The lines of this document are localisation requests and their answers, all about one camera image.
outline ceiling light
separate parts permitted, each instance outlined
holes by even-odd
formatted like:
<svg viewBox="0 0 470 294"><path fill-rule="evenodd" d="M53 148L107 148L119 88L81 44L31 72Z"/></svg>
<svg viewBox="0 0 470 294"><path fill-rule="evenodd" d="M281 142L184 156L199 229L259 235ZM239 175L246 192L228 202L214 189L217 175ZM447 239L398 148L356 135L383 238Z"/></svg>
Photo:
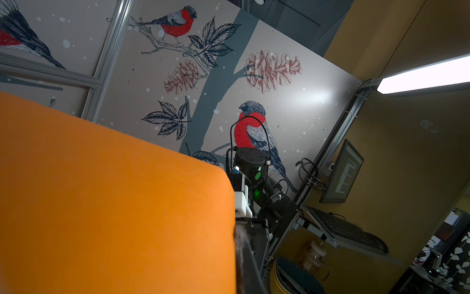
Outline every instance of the ceiling light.
<svg viewBox="0 0 470 294"><path fill-rule="evenodd" d="M470 56L429 64L384 78L377 89L390 94L470 82Z"/></svg>

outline jar lid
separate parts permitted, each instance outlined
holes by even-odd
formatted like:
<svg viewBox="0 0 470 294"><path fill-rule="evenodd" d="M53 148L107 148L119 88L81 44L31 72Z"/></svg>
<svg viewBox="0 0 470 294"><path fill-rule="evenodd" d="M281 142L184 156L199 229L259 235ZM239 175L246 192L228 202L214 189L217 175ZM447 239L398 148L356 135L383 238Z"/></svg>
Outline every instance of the jar lid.
<svg viewBox="0 0 470 294"><path fill-rule="evenodd" d="M322 245L318 245L315 241L312 241L312 242L310 243L310 247L312 247L312 249L313 249L316 253L318 253L318 255L325 257L326 251L325 251L325 248L323 248Z"/></svg>

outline painted tree trunk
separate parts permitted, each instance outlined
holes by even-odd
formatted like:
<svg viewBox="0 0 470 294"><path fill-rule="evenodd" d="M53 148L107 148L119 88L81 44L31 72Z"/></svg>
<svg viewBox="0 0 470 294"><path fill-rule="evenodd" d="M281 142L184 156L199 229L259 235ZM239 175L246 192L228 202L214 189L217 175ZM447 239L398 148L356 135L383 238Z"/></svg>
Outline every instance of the painted tree trunk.
<svg viewBox="0 0 470 294"><path fill-rule="evenodd" d="M225 41L225 44L234 51L221 57L217 57L219 67L213 67L207 77L207 81L202 89L199 102L194 110L191 121L188 122L186 136L183 138L180 153L187 154L187 147L191 152L201 150L209 125L212 120L213 110L223 99L228 89L239 79L245 77L245 68L234 72L242 53L245 50L251 36L258 24L258 19L240 10L234 24L241 24L236 33ZM215 156L221 164L225 164L225 159Z"/></svg>

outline pine cone illustration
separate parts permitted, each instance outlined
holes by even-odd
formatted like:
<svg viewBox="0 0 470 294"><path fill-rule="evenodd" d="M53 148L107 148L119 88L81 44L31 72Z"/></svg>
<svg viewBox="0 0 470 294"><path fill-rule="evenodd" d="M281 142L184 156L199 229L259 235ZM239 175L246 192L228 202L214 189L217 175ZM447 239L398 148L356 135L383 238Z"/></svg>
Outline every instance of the pine cone illustration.
<svg viewBox="0 0 470 294"><path fill-rule="evenodd" d="M302 74L299 58L291 60L289 55L271 53L261 50L255 55L250 54L246 60L246 79L251 87L269 92L271 88L277 90L277 84L284 86L292 82L292 75Z"/></svg>
<svg viewBox="0 0 470 294"><path fill-rule="evenodd" d="M198 78L197 66L187 59L184 63L180 62L173 74L168 76L168 82L164 82L165 90L167 93L174 90L175 94L182 92L183 88L188 91L188 89L194 88Z"/></svg>

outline bird mural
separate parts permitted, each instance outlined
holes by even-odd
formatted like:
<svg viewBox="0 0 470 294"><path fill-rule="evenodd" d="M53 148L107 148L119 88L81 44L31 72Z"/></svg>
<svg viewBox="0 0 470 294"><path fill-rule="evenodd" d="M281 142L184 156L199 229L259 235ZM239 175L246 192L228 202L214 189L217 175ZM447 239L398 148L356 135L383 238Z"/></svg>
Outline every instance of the bird mural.
<svg viewBox="0 0 470 294"><path fill-rule="evenodd" d="M242 110L239 119L245 116L253 116L259 119L259 121L263 123L263 126L266 129L268 137L266 137L266 133L264 132L263 127L259 124L257 120L247 118L240 121L235 126L234 138L237 147L258 148L267 155L269 155L269 152L271 151L271 165L269 166L269 168L275 170L278 174L280 174L284 178L284 180L286 180L289 189L292 192L297 193L297 189L287 178L286 169L284 165L282 165L281 159L279 158L279 153L276 149L276 140L274 139L273 135L271 135L271 132L269 131L269 128L267 126L265 118L266 111L264 107L258 102L247 101L243 103L239 108Z"/></svg>
<svg viewBox="0 0 470 294"><path fill-rule="evenodd" d="M148 23L139 24L153 24L161 28L165 34L160 39L165 42L164 38L167 34L174 36L177 44L178 37L187 34L193 25L193 21L197 18L196 10L191 6L185 6L182 10L169 13L162 18L154 19Z"/></svg>
<svg viewBox="0 0 470 294"><path fill-rule="evenodd" d="M30 52L45 58L58 68L65 69L51 56L49 48L29 27L15 0L0 0L0 48Z"/></svg>

